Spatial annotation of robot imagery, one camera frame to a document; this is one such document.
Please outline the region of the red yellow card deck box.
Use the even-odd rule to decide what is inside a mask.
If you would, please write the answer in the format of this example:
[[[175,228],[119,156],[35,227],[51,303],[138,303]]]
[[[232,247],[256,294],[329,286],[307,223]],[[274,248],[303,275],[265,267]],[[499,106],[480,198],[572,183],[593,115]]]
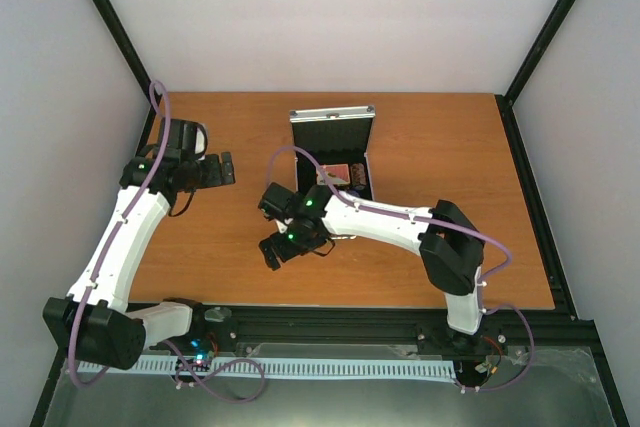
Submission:
[[[348,164],[325,164],[321,170],[316,171],[316,183],[326,185],[326,176],[331,184],[336,187],[345,187],[351,184],[350,168]]]

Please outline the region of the clear round dealer button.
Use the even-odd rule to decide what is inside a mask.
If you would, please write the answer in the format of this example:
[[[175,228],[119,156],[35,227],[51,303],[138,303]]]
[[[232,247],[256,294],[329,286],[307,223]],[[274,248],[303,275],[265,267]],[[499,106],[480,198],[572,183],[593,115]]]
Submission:
[[[224,323],[232,316],[232,311],[223,306],[214,306],[204,312],[204,319],[210,323]]]

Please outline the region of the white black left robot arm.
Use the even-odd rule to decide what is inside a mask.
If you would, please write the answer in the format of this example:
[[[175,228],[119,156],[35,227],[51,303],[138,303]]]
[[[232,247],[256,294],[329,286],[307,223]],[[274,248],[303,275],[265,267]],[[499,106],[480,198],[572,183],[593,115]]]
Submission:
[[[180,194],[235,181],[230,153],[207,151],[204,125],[182,119],[161,123],[156,143],[124,167],[116,205],[88,265],[62,298],[51,297],[43,319],[71,362],[90,362],[127,370],[142,352],[174,338],[186,349],[208,337],[203,306],[169,297],[157,305],[130,311],[131,287],[151,238],[175,210]]]

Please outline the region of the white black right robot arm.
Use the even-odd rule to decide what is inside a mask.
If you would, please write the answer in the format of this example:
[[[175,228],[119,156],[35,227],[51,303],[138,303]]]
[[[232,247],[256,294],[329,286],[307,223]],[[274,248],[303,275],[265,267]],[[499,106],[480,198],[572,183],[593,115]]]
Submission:
[[[444,294],[449,328],[466,335],[478,331],[485,241],[455,204],[440,200],[434,208],[401,207],[325,185],[302,194],[272,182],[258,209],[277,226],[276,233],[259,243],[270,269],[298,256],[321,256],[321,248],[340,237],[389,244],[421,259],[429,282]]]

